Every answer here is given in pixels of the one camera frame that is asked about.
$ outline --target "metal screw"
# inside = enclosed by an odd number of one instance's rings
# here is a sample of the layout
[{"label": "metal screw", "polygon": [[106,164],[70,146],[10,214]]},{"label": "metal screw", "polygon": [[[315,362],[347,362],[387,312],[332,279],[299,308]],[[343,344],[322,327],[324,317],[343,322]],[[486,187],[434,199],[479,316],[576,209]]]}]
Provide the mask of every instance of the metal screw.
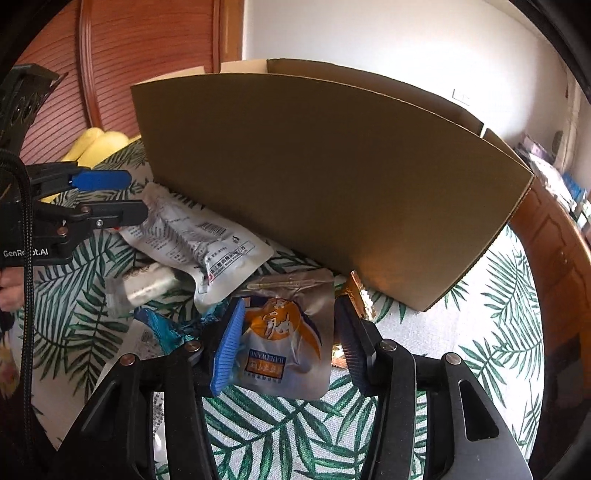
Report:
[{"label": "metal screw", "polygon": [[445,356],[445,360],[447,361],[448,364],[452,364],[452,365],[459,365],[462,363],[462,359],[460,358],[460,356],[457,353],[448,353]]},{"label": "metal screw", "polygon": [[121,365],[123,365],[124,367],[128,367],[130,365],[133,365],[135,363],[135,355],[132,353],[126,353],[124,356],[122,356],[119,359],[119,363]]},{"label": "metal screw", "polygon": [[196,352],[201,348],[201,342],[199,340],[190,340],[184,345],[187,352]]},{"label": "metal screw", "polygon": [[397,346],[398,344],[394,340],[390,340],[389,338],[385,338],[379,343],[379,347],[385,352],[393,352],[396,350]]}]

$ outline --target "blue object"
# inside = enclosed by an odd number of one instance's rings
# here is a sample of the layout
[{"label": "blue object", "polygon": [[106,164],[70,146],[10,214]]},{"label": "blue object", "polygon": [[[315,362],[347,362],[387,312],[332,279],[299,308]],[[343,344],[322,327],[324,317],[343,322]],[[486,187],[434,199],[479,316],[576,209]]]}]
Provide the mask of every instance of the blue object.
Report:
[{"label": "blue object", "polygon": [[222,341],[217,347],[215,357],[213,358],[213,375],[209,388],[216,397],[222,393],[222,390],[230,383],[234,360],[242,336],[242,324],[246,306],[244,300],[240,299],[236,308],[232,312],[226,331],[223,333]]},{"label": "blue object", "polygon": [[87,170],[72,177],[72,186],[83,192],[125,190],[130,185],[131,175],[125,170]]},{"label": "blue object", "polygon": [[176,350],[185,342],[195,340],[192,335],[184,333],[178,324],[153,310],[138,307],[134,310],[134,318],[152,329],[165,355]]},{"label": "blue object", "polygon": [[228,305],[230,305],[230,300],[226,298],[220,303],[216,303],[212,307],[209,307],[201,317],[201,324],[209,325],[210,323],[218,322],[228,308]]},{"label": "blue object", "polygon": [[575,202],[579,203],[581,200],[584,200],[587,192],[573,180],[569,173],[564,173],[562,175],[562,179],[564,180],[564,184],[568,188]]}]

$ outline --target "white plastic packet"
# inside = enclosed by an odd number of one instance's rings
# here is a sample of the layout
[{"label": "white plastic packet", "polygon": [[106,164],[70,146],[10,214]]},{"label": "white plastic packet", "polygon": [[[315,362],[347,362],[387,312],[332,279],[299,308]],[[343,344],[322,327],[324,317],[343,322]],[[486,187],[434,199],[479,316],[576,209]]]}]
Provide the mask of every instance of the white plastic packet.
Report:
[{"label": "white plastic packet", "polygon": [[148,218],[121,229],[121,235],[162,265],[190,274],[200,313],[230,295],[273,255],[273,248],[254,233],[200,205],[183,204],[161,185],[148,183],[141,198]]},{"label": "white plastic packet", "polygon": [[119,277],[108,277],[105,279],[107,314],[111,318],[121,317],[188,282],[191,279],[185,272],[158,262],[132,268]]}]

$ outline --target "human hand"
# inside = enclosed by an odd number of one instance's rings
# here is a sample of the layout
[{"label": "human hand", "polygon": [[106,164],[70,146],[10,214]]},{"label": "human hand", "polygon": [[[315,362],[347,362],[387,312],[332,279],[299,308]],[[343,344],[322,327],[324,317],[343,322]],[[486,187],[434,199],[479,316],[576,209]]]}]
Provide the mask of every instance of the human hand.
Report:
[{"label": "human hand", "polygon": [[23,270],[6,268],[0,272],[0,310],[13,312],[25,303]]}]

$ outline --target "barcode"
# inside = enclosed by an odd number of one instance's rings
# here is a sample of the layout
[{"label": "barcode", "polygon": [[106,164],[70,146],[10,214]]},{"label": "barcode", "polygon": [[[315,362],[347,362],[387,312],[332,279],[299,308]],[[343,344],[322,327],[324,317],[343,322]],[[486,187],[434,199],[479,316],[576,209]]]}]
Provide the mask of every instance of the barcode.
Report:
[{"label": "barcode", "polygon": [[226,233],[226,229],[224,227],[210,222],[203,222],[201,225],[199,225],[199,228],[214,236],[223,236],[223,234]]}]

